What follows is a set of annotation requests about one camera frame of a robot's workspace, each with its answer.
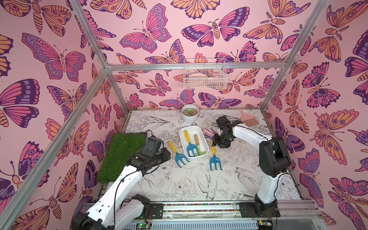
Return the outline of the purple rake pink handle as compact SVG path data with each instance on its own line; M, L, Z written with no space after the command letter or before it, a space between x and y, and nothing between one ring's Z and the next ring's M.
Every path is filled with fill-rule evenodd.
M219 135L217 133L214 133L212 131L209 131L207 129L203 129L204 136L210 140L214 140L214 138L218 137Z

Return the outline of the blue rake yellow handle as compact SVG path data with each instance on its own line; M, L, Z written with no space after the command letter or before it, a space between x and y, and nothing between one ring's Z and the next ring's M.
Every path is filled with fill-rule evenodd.
M222 165L220 159L216 156L216 144L211 142L211 150L212 150L212 157L209 160L209 167L210 170L222 170Z
M189 134L188 134L187 130L184 131L184 135L185 135L186 140L188 142L188 147L187 147L188 156L190 156L190 157L198 156L199 155L198 148L195 144L191 143L191 140L190 140L190 137L189 137Z
M179 168L181 168L182 165L186 165L186 163L190 162L189 159L184 154L178 153L178 151L176 150L175 146L173 145L171 141L168 142L168 145L170 146L172 151L175 153L175 162Z

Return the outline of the green rake wooden handle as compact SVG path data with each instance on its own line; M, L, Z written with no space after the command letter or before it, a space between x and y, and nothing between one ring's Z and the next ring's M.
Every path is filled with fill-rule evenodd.
M197 150L198 150L198 155L204 155L205 153L201 150L200 148L200 144L199 144L199 138L198 138L198 135L195 134L194 135L194 138L195 138L195 144L196 144L196 147L197 147Z

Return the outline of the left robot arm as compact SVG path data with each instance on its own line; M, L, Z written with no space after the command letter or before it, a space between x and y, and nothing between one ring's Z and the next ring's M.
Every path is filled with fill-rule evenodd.
M167 148L158 152L143 151L133 154L118 179L86 212L78 212L71 221L72 230L121 230L134 219L152 215L150 200L134 195L123 204L127 195L150 169L171 159Z

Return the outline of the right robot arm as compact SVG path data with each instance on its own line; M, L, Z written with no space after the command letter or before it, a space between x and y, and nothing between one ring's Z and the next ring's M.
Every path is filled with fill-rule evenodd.
M255 196L255 203L266 206L276 202L278 179L287 172L291 159L283 138L262 134L246 126L240 120L230 121L226 116L216 120L220 131L213 136L212 146L228 149L236 139L242 139L259 152L259 166L263 172L261 186Z

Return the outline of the white storage tray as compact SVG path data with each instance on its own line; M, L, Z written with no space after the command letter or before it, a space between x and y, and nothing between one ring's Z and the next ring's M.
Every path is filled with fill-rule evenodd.
M187 142L186 137L184 135L185 130L188 131L188 134L189 134L189 137L190 137L190 140L191 140L192 144L196 145L194 135L195 134L198 135L200 148L205 153L204 155L200 155L200 156L198 155L198 156L195 156L195 157L188 156L188 153L187 153L188 142ZM209 153L209 146L208 146L207 141L205 139L205 136L202 132L202 129L199 126L183 127L179 131L179 137L180 137L180 140L181 140L181 143L182 143L182 148L183 148L184 154L189 160L199 160L201 158L204 158Z

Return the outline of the green artificial grass mat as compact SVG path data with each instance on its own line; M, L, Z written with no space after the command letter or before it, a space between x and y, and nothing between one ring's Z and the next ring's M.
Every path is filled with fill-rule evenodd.
M128 159L146 143L145 133L116 133L103 159L97 182L114 182L126 166Z

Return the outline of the pink hand brush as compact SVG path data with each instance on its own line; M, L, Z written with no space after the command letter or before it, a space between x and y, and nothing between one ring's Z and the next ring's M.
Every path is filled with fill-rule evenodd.
M253 127L255 125L259 124L259 121L257 120L257 118L253 115L250 114L246 114L244 111L242 111L241 109L239 109L240 113L241 113L241 121L249 127Z

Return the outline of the white plant pot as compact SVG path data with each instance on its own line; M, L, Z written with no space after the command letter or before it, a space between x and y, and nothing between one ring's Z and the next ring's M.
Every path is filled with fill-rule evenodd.
M199 109L193 104L187 104L181 109L182 118L185 123L193 124L198 118Z

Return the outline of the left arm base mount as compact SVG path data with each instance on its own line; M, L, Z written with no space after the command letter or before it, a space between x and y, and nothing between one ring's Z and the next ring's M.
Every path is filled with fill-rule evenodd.
M143 210L139 216L135 219L148 220L148 219L162 219L163 218L163 203L154 203L150 199L143 195L135 195L132 200L137 200L142 203Z

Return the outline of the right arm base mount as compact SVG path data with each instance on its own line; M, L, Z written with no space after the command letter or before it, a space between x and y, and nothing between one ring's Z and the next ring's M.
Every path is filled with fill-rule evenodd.
M242 218L278 218L281 216L276 199L269 204L264 204L261 200L256 200L252 202L240 202L238 206Z

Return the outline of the aluminium cage frame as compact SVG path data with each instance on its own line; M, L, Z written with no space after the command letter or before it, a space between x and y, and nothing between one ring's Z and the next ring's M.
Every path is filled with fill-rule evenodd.
M91 45L95 50L96 56L99 58L102 64L102 70L99 72L96 80L93 81L91 86L88 88L85 96L82 98L81 102L77 105L77 108L73 110L70 118L64 123L61 130L57 133L57 136L53 141L46 147L44 154L40 158L40 161L33 168L33 171L26 178L24 185L17 190L14 197L10 201L8 207L1 214L1 229L9 230L19 213L22 211L26 202L31 197L33 191L36 189L38 183L46 173L47 169L51 166L54 161L59 149L66 140L66 137L71 133L72 129L76 126L83 112L85 111L87 105L92 101L97 87L101 82L108 78L112 83L113 89L117 94L117 98L120 103L125 106L125 101L122 97L122 93L117 86L114 77L112 76L112 71L122 71L127 70L183 70L187 66L192 69L215 69L221 66L223 69L250 69L250 68L264 68L264 67L276 67L280 69L277 76L277 83L280 83L282 77L286 75L286 71L290 68L292 61L295 59L297 53L301 49L302 45L307 39L312 29L316 26L319 18L321 17L324 9L328 6L329 1L317 1L315 7L313 8L310 16L305 22L301 35L298 37L295 45L290 50L286 61L284 62L245 62L245 63L204 63L204 64L133 64L133 65L110 65L106 63L101 49L97 46L96 39L92 36L92 30L89 28L87 18L84 15L83 9L78 1L71 1L75 14L78 16L80 23L82 24L84 31L87 33L87 37L90 39Z

